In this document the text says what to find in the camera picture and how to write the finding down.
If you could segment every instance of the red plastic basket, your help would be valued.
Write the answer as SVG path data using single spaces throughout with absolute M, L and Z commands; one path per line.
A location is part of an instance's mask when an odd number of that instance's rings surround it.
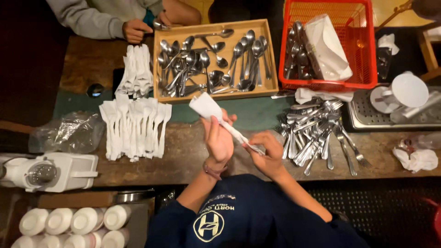
M 346 81 L 285 79 L 286 39 L 293 22 L 307 23 L 317 15 L 328 14 L 352 70 Z M 279 80 L 283 89 L 310 88 L 331 92 L 372 89 L 377 84 L 374 25 L 370 0 L 287 0 L 280 50 Z

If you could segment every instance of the white appliance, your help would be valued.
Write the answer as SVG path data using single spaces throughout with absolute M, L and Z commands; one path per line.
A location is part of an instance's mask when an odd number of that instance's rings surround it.
M 46 153 L 36 158 L 15 157 L 3 160 L 6 173 L 0 175 L 0 185 L 20 187 L 27 192 L 63 192 L 78 188 L 90 188 L 96 172 L 98 156 Z

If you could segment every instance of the wooden tray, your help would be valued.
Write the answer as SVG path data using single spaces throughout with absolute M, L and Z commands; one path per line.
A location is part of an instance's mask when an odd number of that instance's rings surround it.
M 266 19 L 260 20 L 251 20 L 251 21 L 241 21 L 234 23 L 217 23 L 217 24 L 208 24 L 208 25 L 199 25 L 199 26 L 186 26 L 186 27 L 174 27 L 172 31 L 155 31 L 155 43 L 154 43 L 154 52 L 153 52 L 153 92 L 154 97 L 158 99 L 159 102 L 166 103 L 184 103 L 189 102 L 194 95 L 199 95 L 199 92 L 195 92 L 192 95 L 186 97 L 162 97 L 161 93 L 158 89 L 158 73 L 161 75 L 161 68 L 158 65 L 158 55 L 161 53 L 161 46 L 159 43 L 161 40 L 166 40 L 169 44 L 172 44 L 174 41 L 179 41 L 180 46 L 182 46 L 182 42 L 191 35 L 196 34 L 208 34 L 208 33 L 218 33 L 223 29 L 234 29 L 234 34 L 228 38 L 221 38 L 219 36 L 210 36 L 207 37 L 210 44 L 214 44 L 216 42 L 224 41 L 225 48 L 218 53 L 219 56 L 225 58 L 228 61 L 228 67 L 225 69 L 221 69 L 216 65 L 216 55 L 212 52 L 207 52 L 210 56 L 210 66 L 208 67 L 208 72 L 213 70 L 223 71 L 225 74 L 228 72 L 228 68 L 230 66 L 231 58 L 233 56 L 233 48 L 237 42 L 245 35 L 245 33 L 252 29 L 256 34 L 256 38 L 260 35 L 266 37 L 268 41 L 268 51 L 269 57 L 272 63 L 271 74 L 272 78 L 267 80 L 265 77 L 265 64 L 263 61 L 263 56 L 260 58 L 260 72 L 262 76 L 262 86 L 254 89 L 254 91 L 250 92 L 234 92 L 234 93 L 226 93 L 226 94 L 213 94 L 212 97 L 215 100 L 225 100 L 225 99 L 237 99 L 237 98 L 252 98 L 252 97 L 261 97 L 261 96 L 271 96 L 276 94 L 279 91 L 278 82 L 277 82 L 277 72 L 274 62 L 274 52 L 273 52 L 273 43 L 271 42 L 271 35 L 269 34 L 268 21 Z M 201 41 L 201 39 L 195 39 L 193 49 L 195 48 L 203 48 L 206 45 Z M 241 68 L 242 58 L 237 60 L 237 67 L 235 72 L 235 84 L 239 82 L 240 77 L 240 68 Z M 204 74 L 199 74 L 197 76 L 191 77 L 196 83 L 206 83 L 206 76 Z M 168 82 L 170 83 L 173 80 L 172 74 L 170 73 Z

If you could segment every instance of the bracelet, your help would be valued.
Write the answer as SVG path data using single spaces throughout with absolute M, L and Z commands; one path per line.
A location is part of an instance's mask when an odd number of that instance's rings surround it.
M 204 169 L 205 173 L 209 174 L 210 176 L 216 178 L 217 180 L 222 180 L 221 173 L 227 170 L 228 166 L 226 165 L 224 168 L 220 170 L 213 170 L 212 168 L 208 167 L 207 164 L 204 162 L 202 165 L 202 168 Z

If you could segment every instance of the stainless steel tray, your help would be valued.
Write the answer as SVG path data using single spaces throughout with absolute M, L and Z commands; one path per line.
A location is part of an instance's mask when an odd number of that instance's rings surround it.
M 429 86 L 429 92 L 440 91 L 441 86 Z M 412 119 L 409 124 L 394 124 L 389 114 L 378 112 L 370 103 L 372 90 L 354 92 L 354 98 L 348 104 L 350 124 L 355 131 L 362 130 L 434 130 L 441 129 L 441 105 L 434 106 Z

